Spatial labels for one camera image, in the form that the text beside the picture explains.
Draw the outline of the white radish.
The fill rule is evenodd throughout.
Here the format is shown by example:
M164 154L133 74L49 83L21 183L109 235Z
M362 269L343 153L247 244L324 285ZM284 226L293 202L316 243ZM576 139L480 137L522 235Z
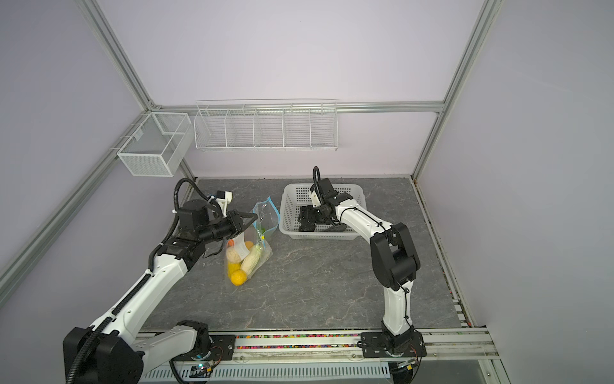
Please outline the white radish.
M244 258L241 264L241 270L248 276L251 276L256 266L258 265L260 258L262 257L263 246L261 243L254 245L249 254Z

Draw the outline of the clear zip top bag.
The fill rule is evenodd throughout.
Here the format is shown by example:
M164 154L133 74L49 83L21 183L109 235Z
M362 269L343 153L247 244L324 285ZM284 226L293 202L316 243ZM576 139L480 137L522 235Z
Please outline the clear zip top bag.
M255 204L253 213L257 214L259 219L249 227L245 232L242 232L235 238L227 242L226 249L234 247L241 255L242 260L249 254L249 250L256 244L261 243L263 246L262 257L254 272L248 276L248 280L253 277L255 272L262 267L272 256L273 249L270 246L270 240L279 226L280 214L278 208L273 204L273 201L268 197L265 201ZM230 280L230 275L241 269L241 264L228 263L225 258L226 275Z

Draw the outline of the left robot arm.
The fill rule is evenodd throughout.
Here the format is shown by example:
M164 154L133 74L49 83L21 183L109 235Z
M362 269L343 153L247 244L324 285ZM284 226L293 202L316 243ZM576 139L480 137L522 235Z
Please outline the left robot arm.
M225 246L257 221L257 214L228 208L229 191L202 192L192 179L174 187L173 221L150 252L145 272L110 310L85 328L75 327L62 343L68 383L137 383L169 363L178 382L175 360L208 360L217 345L206 323L180 321L171 330L138 342L147 318L167 293L206 255L211 243Z

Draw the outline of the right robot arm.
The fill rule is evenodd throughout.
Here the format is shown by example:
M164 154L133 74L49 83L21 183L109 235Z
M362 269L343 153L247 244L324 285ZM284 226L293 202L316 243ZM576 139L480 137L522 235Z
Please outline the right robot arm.
M382 330L363 334L359 344L364 356L425 357L424 339L410 313L411 290L421 261L409 228L367 211L351 194L336 190L328 178L323 179L317 166L312 179L313 224L333 231L350 228L364 238L369 243L372 270L384 288Z

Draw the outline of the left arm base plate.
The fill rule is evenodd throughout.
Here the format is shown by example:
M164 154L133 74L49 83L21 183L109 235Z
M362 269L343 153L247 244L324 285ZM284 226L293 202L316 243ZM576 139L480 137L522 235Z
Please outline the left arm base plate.
M193 361L230 361L235 351L237 337L234 334L209 334L207 337L198 337L197 342L189 353Z

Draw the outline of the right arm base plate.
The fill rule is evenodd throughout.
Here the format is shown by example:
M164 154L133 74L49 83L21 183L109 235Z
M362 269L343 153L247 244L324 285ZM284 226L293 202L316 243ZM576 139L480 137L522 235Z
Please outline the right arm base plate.
M364 358L424 358L424 338L415 328L400 335L388 331L363 332L357 343Z

